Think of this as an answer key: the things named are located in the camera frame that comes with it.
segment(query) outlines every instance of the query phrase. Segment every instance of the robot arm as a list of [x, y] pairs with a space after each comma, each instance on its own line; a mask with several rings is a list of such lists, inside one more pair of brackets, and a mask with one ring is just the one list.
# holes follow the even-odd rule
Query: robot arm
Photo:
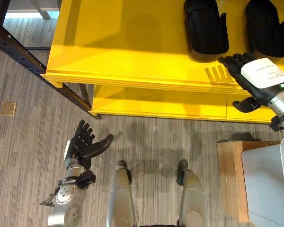
[[112, 143], [114, 136], [92, 143], [94, 135], [89, 124], [82, 120], [74, 137], [68, 141], [65, 150], [67, 176], [61, 179], [50, 197], [40, 205], [53, 207], [48, 218], [49, 227], [75, 227], [81, 218], [81, 207], [86, 197], [86, 190], [96, 181], [90, 171], [91, 159], [103, 153]]
[[284, 72], [268, 58], [255, 59], [250, 53], [220, 57], [219, 62], [251, 94], [243, 101], [234, 101], [233, 106], [243, 113], [252, 112], [262, 105], [269, 106], [276, 114], [270, 127], [274, 131], [283, 130]]

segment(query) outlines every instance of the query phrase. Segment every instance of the yellow shelf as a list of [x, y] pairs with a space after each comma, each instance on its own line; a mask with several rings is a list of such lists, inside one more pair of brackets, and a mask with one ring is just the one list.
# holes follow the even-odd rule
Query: yellow shelf
[[274, 113], [265, 107], [241, 113], [232, 106], [246, 96], [145, 88], [96, 86], [92, 114], [270, 123]]
[[[217, 0], [227, 12], [230, 49], [248, 50], [245, 6]], [[272, 0], [284, 20], [284, 0]], [[63, 0], [46, 78], [124, 87], [246, 94], [217, 61], [189, 59], [184, 0]], [[284, 58], [277, 62], [284, 70]]]

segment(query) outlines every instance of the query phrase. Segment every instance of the silver robot leg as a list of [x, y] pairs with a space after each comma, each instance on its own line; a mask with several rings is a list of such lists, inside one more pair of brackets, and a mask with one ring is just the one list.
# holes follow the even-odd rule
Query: silver robot leg
[[109, 195], [106, 227], [136, 227], [130, 180], [126, 163], [118, 162]]
[[201, 182], [192, 170], [184, 171], [178, 226], [207, 227], [206, 199]]

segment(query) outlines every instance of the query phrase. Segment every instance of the metal shelving rack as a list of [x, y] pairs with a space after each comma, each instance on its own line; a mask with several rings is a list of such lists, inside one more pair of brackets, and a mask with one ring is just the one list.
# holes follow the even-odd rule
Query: metal shelving rack
[[5, 15], [9, 7], [10, 0], [0, 0], [0, 50], [5, 52], [9, 57], [18, 62], [38, 79], [42, 80], [48, 86], [50, 86], [55, 91], [59, 92], [65, 98], [70, 100], [80, 109], [87, 112], [89, 115], [96, 119], [100, 119], [100, 115], [92, 115], [91, 103], [89, 101], [89, 96], [85, 84], [80, 84], [83, 99], [72, 91], [64, 83], [61, 88], [57, 88], [49, 83], [46, 79], [40, 76], [46, 72], [46, 67], [32, 54], [30, 51], [24, 47], [11, 33], [9, 33], [4, 27], [3, 22]]

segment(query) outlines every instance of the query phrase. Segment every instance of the cardboard box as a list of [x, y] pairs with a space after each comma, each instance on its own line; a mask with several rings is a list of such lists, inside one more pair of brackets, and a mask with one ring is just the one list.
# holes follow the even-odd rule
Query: cardboard box
[[279, 144], [279, 141], [229, 141], [217, 143], [222, 208], [239, 222], [250, 222], [241, 153]]

